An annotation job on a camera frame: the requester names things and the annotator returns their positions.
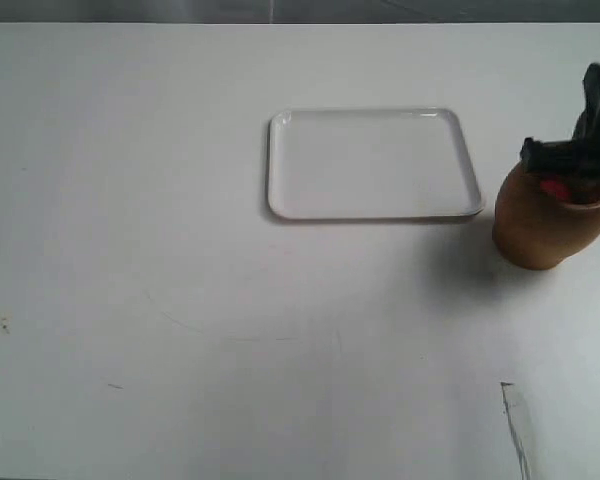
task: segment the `white tray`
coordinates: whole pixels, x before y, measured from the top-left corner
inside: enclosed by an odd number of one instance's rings
[[[442,108],[276,115],[268,201],[296,220],[467,217],[484,203],[458,118]]]

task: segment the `table surface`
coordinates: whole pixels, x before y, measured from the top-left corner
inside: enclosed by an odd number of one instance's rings
[[[600,25],[0,24],[0,476],[514,479],[510,381],[539,476],[600,478],[600,239],[489,239],[592,61]],[[268,213],[275,113],[384,106],[458,114],[483,214]]]

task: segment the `red object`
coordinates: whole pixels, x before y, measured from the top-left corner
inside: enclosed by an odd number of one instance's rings
[[[549,195],[556,197],[561,202],[571,202],[572,195],[569,187],[560,180],[555,178],[547,178],[540,181],[540,188]]]

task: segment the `gray wall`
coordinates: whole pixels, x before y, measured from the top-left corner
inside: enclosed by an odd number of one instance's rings
[[[0,0],[0,21],[600,22],[600,0]]]

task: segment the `white table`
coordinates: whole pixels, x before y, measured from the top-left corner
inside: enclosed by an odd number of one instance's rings
[[[0,25],[0,476],[600,478],[600,239],[494,253],[525,136],[570,135],[600,25]],[[440,105],[467,225],[276,222],[293,107]]]

